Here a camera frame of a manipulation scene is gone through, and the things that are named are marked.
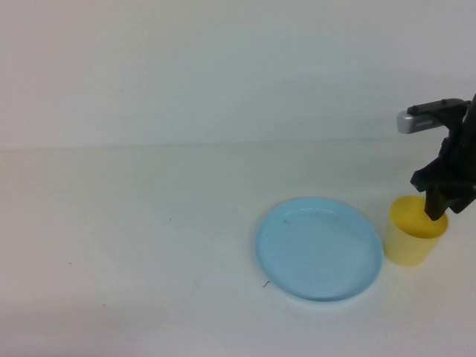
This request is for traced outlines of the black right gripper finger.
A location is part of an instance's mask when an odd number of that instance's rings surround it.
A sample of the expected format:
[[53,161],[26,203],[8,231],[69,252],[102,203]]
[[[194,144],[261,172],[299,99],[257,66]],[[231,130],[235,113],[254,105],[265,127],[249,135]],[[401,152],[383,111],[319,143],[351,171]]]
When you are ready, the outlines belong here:
[[425,213],[437,221],[454,204],[456,196],[449,185],[433,184],[425,192]]
[[454,198],[449,207],[455,214],[461,213],[475,200],[474,187],[458,187],[452,193]]

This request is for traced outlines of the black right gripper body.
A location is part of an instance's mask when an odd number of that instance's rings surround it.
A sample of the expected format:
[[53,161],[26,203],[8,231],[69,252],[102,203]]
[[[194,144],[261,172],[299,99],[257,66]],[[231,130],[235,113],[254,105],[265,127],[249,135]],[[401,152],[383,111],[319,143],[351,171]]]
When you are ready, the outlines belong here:
[[442,188],[457,193],[475,192],[475,136],[444,138],[437,157],[414,172],[410,183],[419,192]]

